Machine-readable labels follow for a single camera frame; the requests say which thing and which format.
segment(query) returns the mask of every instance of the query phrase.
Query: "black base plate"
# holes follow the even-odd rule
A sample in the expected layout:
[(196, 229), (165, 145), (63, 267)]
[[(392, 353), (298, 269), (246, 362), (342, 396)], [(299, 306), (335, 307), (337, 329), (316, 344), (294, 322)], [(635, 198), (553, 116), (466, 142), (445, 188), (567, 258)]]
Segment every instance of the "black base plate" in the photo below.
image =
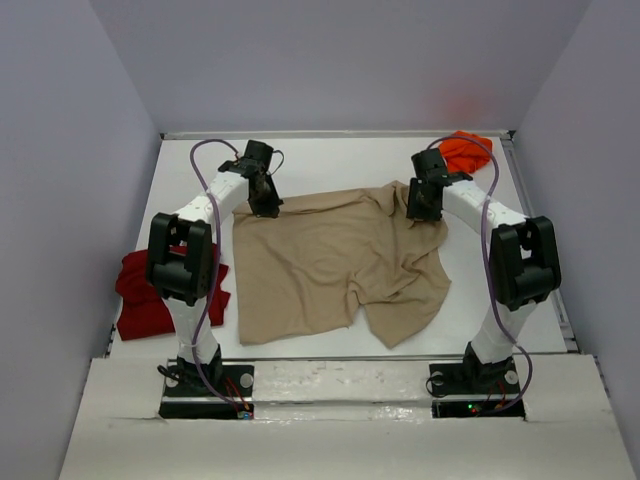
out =
[[(177, 370), (175, 361), (169, 361), (167, 366), (169, 372), (174, 373)], [(253, 376), (253, 365), (243, 364), (223, 364), (222, 381), (215, 385), (215, 389), (225, 397), (229, 397), (229, 392), (225, 386), (225, 380), (230, 379), (238, 389), (240, 395), (245, 399), (249, 407), (250, 415), (245, 414), (245, 407), (242, 400), (237, 396), (235, 391), (230, 390), (232, 399), (237, 403), (230, 405), (216, 396), (201, 382), (179, 382), (175, 383), (171, 380), (165, 381), (162, 403), (160, 404), (159, 414), (162, 418), (184, 418), (184, 419), (216, 419), (216, 420), (238, 420), (249, 419), (253, 417), (254, 405), (251, 403), (253, 395), (253, 385), (243, 387), (240, 384), (240, 377), (245, 373)]]
[[(515, 365), (511, 365), (509, 370), (513, 370), (515, 372)], [(493, 386), (474, 386), (472, 382), (464, 380), (465, 377), (463, 374), (462, 363), (432, 363), (429, 365), (429, 372), (430, 381), (428, 382), (429, 385), (427, 385), (427, 389), (434, 398), (443, 398), (450, 395), (486, 396), (492, 388), (494, 394), (499, 394), (501, 391), (499, 390), (498, 382), (502, 383), (507, 395), (520, 393), (519, 383), (512, 385), (507, 383), (503, 377), (496, 379)]]
[(525, 418), (522, 400), (506, 410), (493, 413), (500, 401), (443, 402), (436, 400), (431, 406), (433, 418), (520, 417)]

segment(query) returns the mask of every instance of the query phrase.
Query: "wire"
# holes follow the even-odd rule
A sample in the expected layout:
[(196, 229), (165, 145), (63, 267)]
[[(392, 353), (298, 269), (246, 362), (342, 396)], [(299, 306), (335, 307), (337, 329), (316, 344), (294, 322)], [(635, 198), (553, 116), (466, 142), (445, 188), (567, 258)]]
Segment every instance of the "wire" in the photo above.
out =
[(503, 407), (504, 404), (507, 401), (507, 391), (504, 388), (504, 385), (502, 384), (502, 382), (498, 382), (498, 387), (500, 387), (500, 391), (502, 392), (502, 400), (500, 400), (500, 403), (498, 404), (498, 407)]
[(240, 400), (242, 400), (242, 404), (244, 405), (244, 409), (247, 412), (251, 411), (251, 409), (249, 408), (249, 404), (246, 402), (246, 400), (244, 399), (244, 397), (240, 393), (240, 390), (238, 390), (238, 387), (236, 387), (236, 384), (233, 383), (233, 380), (231, 380), (229, 377), (227, 377), (227, 383), (229, 385), (231, 385), (231, 388), (233, 389), (234, 392), (236, 392), (236, 395), (238, 395), (238, 398), (240, 398)]
[[(232, 398), (233, 393), (231, 393), (231, 388), (229, 387), (229, 385), (225, 383), (224, 387), (227, 389), (227, 397)], [(233, 403), (233, 409), (236, 411), (236, 413), (238, 413), (238, 406), (236, 405), (235, 402)]]
[(282, 152), (282, 150), (274, 150), (273, 153), (279, 153), (280, 155), (282, 155), (282, 160), (280, 160), (280, 163), (278, 164), (278, 166), (276, 167), (276, 169), (273, 171), (273, 173), (270, 173), (269, 175), (273, 176), (275, 175), (275, 173), (280, 170), (280, 167), (282, 166), (282, 164), (284, 163), (284, 153)]
[(217, 138), (211, 138), (211, 139), (207, 139), (207, 140), (202, 140), (198, 143), (196, 143), (192, 148), (191, 148), (191, 152), (189, 152), (189, 160), (191, 161), (191, 166), (193, 167), (193, 171), (195, 172), (196, 176), (198, 177), (198, 180), (200, 181), (200, 185), (202, 185), (202, 188), (204, 189), (205, 194), (207, 195), (207, 197), (209, 198), (209, 201), (211, 202), (211, 205), (213, 206), (213, 218), (215, 221), (215, 229), (216, 229), (216, 244), (217, 244), (217, 248), (215, 249), (215, 255), (214, 255), (214, 259), (213, 259), (213, 278), (211, 281), (211, 287), (209, 289), (209, 293), (207, 294), (207, 303), (204, 307), (204, 310), (202, 311), (202, 315), (200, 315), (200, 321), (198, 322), (198, 325), (196, 326), (196, 331), (193, 334), (193, 339), (191, 341), (191, 345), (193, 345), (191, 347), (191, 354), (193, 355), (193, 363), (195, 363), (196, 365), (196, 370), (198, 371), (198, 375), (200, 376), (200, 380), (202, 380), (202, 383), (204, 383), (205, 387), (207, 387), (207, 390), (209, 390), (212, 394), (214, 394), (216, 397), (218, 397), (220, 400), (230, 404), (230, 405), (237, 405), (237, 402), (234, 402), (233, 400), (225, 397), (224, 395), (222, 395), (220, 392), (218, 392), (213, 385), (211, 385), (211, 383), (209, 382), (209, 379), (206, 377), (206, 375), (204, 374), (204, 372), (202, 371), (202, 364), (200, 363), (200, 359), (198, 358), (198, 350), (197, 347), (195, 345), (197, 345), (198, 343), (198, 336), (200, 335), (200, 330), (202, 329), (202, 325), (204, 324), (204, 320), (207, 316), (207, 312), (209, 311), (209, 307), (211, 306), (211, 302), (213, 301), (213, 294), (215, 292), (216, 289), (216, 284), (218, 283), (218, 272), (220, 270), (220, 249), (221, 247), (221, 234), (220, 234), (220, 210), (218, 209), (218, 202), (216, 202), (215, 197), (211, 194), (211, 192), (209, 192), (209, 187), (207, 186), (207, 182), (205, 181), (204, 177), (202, 176), (202, 173), (200, 172), (200, 169), (198, 168), (198, 166), (196, 165), (196, 159), (195, 159), (195, 153), (196, 150), (198, 150), (198, 148), (200, 148), (203, 145), (207, 145), (209, 143), (221, 143), (223, 145), (226, 145), (227, 147), (229, 147), (231, 150), (233, 150), (234, 154), (237, 156), (238, 155), (238, 149), (236, 147), (234, 147), (233, 145), (231, 145), (229, 142), (225, 141), (225, 140), (221, 140), (221, 139), (217, 139)]
[(500, 178), (500, 167), (498, 166), (498, 160), (496, 160), (496, 157), (493, 154), (493, 152), (489, 150), (487, 147), (485, 147), (478, 140), (470, 137), (465, 137), (463, 135), (448, 135), (446, 137), (440, 137), (437, 140), (434, 140), (433, 142), (431, 142), (427, 147), (427, 150), (430, 150), (431, 148), (433, 148), (435, 144), (440, 143), (444, 140), (453, 140), (453, 139), (466, 140), (467, 142), (477, 145), (482, 150), (484, 150), (485, 153), (489, 155), (489, 157), (491, 158), (491, 163), (493, 163), (493, 168), (495, 173), (493, 175), (493, 181), (491, 182), (491, 186), (487, 191), (487, 195), (482, 205), (482, 222), (480, 223), (480, 246), (482, 248), (482, 263), (484, 264), (484, 273), (487, 278), (487, 286), (489, 287), (489, 300), (491, 303), (491, 309), (493, 310), (493, 316), (496, 319), (496, 323), (498, 324), (500, 331), (502, 331), (504, 336), (507, 337), (507, 339), (511, 342), (511, 344), (514, 347), (516, 347), (518, 350), (520, 350), (525, 360), (527, 361), (527, 367), (528, 367), (527, 380), (524, 382), (524, 385), (520, 389), (520, 393), (518, 394), (518, 396), (513, 400), (511, 400), (509, 403), (507, 403), (505, 406), (499, 409), (493, 410), (491, 412), (491, 414), (496, 414), (496, 413), (501, 413), (513, 407), (516, 403), (522, 400), (522, 397), (524, 397), (524, 394), (529, 389), (529, 385), (531, 384), (531, 379), (533, 378), (533, 361), (531, 360), (531, 355), (529, 355), (529, 352), (527, 352), (523, 347), (521, 347), (518, 344), (518, 341), (513, 337), (513, 335), (511, 335), (511, 332), (509, 332), (509, 330), (507, 330), (507, 328), (504, 326), (504, 323), (500, 318), (500, 313), (498, 312), (498, 302), (496, 300), (495, 288), (493, 286), (493, 282), (491, 281), (491, 270), (489, 267), (489, 252), (487, 249), (487, 224), (488, 224), (487, 212), (489, 211), (489, 204), (491, 203), (491, 198), (493, 197), (493, 193), (495, 192), (496, 186), (498, 185), (498, 179)]
[(444, 398), (446, 397), (446, 395), (436, 395), (435, 393), (433, 393), (433, 390), (431, 388), (429, 388), (429, 384), (434, 385), (433, 383), (433, 375), (431, 375), (429, 378), (427, 378), (427, 382), (425, 383), (425, 388), (427, 389), (427, 393), (429, 393), (429, 395), (431, 395), (433, 398)]

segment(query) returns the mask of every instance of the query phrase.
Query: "screw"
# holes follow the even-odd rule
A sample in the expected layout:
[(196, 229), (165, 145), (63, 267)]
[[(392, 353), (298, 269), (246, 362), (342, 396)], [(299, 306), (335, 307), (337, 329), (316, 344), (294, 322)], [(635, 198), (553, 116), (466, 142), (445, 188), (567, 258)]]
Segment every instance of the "screw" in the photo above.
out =
[(240, 386), (242, 388), (249, 388), (253, 385), (253, 376), (250, 373), (243, 373), (240, 377)]
[(514, 370), (509, 370), (504, 374), (504, 381), (509, 385), (515, 385), (518, 383), (518, 374)]

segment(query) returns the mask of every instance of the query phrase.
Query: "white tabletop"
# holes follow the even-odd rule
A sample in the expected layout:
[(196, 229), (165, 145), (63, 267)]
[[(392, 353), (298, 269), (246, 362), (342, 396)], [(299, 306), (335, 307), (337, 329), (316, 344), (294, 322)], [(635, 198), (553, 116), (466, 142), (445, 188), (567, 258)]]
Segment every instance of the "white tabletop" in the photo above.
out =
[[(286, 162), (274, 176), (281, 197), (328, 192), (359, 187), (379, 187), (393, 180), (408, 183), (413, 176), (411, 155), (432, 140), (411, 138), (309, 138), (261, 139), (281, 149)], [(500, 165), (500, 182), (495, 198), (522, 210), (513, 177), (500, 140), (492, 138)], [(171, 140), (162, 144), (149, 200), (138, 237), (137, 249), (147, 248), (149, 225), (158, 212), (170, 213), (188, 203), (200, 192), (200, 185), (189, 164), (191, 140)], [(240, 151), (246, 140), (233, 141)], [(208, 181), (218, 166), (230, 158), (221, 145), (208, 145), (197, 153), (197, 162)], [(474, 174), (482, 188), (488, 188), (493, 168)], [(387, 349), (369, 331), (363, 309), (349, 328), (288, 338), (265, 345), (242, 346), (238, 340), (238, 305), (232, 249), (233, 218), (222, 226), (222, 261), (231, 267), (222, 288), (231, 293), (224, 325), (214, 328), (223, 356), (234, 358), (327, 358), (385, 357), (421, 355), (461, 355), (467, 342), (478, 331), (489, 305), (480, 254), (480, 238), (459, 219), (445, 214), (449, 236), (440, 248), (442, 265), (452, 280), (451, 289), (440, 312), (422, 332)], [(531, 352), (565, 352), (558, 315), (547, 301), (539, 305), (520, 335), (522, 345)], [(112, 357), (174, 356), (177, 342), (173, 335), (123, 342), (116, 334)]]
[(93, 361), (62, 480), (635, 478), (588, 356), (533, 356), (526, 422), (432, 418), (417, 360), (256, 362), (254, 420), (164, 420), (164, 358)]

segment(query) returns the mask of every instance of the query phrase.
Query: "orange cloth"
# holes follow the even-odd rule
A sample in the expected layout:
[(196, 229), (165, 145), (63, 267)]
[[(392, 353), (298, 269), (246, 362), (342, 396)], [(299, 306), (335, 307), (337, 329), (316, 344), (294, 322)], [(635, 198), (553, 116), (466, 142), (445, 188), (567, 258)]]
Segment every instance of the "orange cloth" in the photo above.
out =
[[(462, 130), (458, 130), (452, 135), (473, 138), (487, 147), (489, 151), (493, 151), (493, 142), (488, 138), (479, 137), (478, 135), (463, 132)], [(439, 148), (440, 153), (442, 153), (442, 156), (447, 161), (447, 169), (450, 173), (473, 173), (479, 168), (484, 167), (489, 163), (489, 160), (491, 160), (487, 152), (478, 145), (460, 138), (445, 140), (440, 144)]]

